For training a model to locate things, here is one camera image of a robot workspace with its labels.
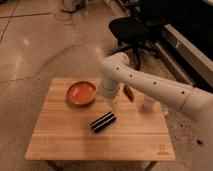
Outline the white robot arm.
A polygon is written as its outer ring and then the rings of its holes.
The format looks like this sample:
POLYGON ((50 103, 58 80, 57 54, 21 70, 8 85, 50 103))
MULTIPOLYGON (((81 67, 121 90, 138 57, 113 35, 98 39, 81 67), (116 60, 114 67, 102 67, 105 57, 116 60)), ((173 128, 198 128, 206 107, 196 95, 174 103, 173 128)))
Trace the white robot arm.
POLYGON ((102 60, 102 96, 113 99, 119 90, 119 84, 124 83, 197 122, 202 138, 213 139, 213 93, 136 71, 128 64, 129 58, 123 52, 102 60))

